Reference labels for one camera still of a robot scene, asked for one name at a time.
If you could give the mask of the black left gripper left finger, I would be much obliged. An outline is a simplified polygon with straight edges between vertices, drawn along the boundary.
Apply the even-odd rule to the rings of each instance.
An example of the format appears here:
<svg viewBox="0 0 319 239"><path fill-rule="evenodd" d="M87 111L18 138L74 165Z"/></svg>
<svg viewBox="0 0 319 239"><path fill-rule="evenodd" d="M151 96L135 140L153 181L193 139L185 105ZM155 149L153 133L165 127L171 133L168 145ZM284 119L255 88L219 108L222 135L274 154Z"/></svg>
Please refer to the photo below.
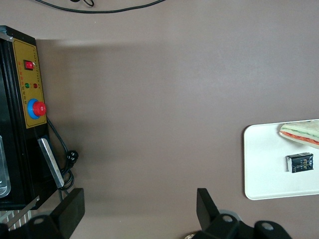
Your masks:
<svg viewBox="0 0 319 239"><path fill-rule="evenodd" d="M48 215L40 215L27 225L29 239L69 239L85 214L84 189L75 188Z"/></svg>

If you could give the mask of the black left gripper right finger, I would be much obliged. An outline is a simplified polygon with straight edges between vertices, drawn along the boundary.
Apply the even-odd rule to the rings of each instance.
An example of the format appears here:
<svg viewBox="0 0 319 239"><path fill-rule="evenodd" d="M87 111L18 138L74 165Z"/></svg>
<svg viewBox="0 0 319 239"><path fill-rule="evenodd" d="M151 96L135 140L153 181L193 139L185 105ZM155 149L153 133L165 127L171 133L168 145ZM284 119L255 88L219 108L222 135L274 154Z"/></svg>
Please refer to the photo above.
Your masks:
<svg viewBox="0 0 319 239"><path fill-rule="evenodd" d="M196 214L201 231L197 239L235 239L239 230L238 220L231 214L222 214L205 188L197 189Z"/></svg>

